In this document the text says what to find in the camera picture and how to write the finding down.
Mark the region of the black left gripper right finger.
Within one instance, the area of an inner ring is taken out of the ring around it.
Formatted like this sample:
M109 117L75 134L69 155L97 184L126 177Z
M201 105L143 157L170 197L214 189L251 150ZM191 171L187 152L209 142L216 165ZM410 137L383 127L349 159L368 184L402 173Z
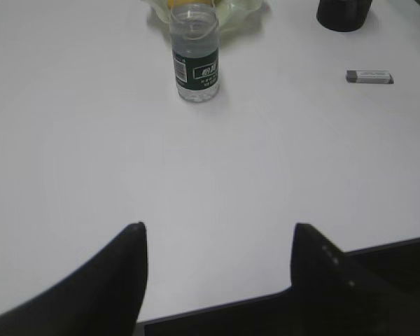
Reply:
M313 225L295 226L290 275L303 335L420 335L420 300L349 257Z

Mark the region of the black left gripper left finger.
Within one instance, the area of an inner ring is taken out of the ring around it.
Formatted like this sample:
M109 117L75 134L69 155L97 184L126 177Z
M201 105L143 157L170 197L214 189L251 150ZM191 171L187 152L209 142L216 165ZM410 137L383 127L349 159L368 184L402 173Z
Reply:
M0 314L0 335L133 335L148 280L142 222L67 278Z

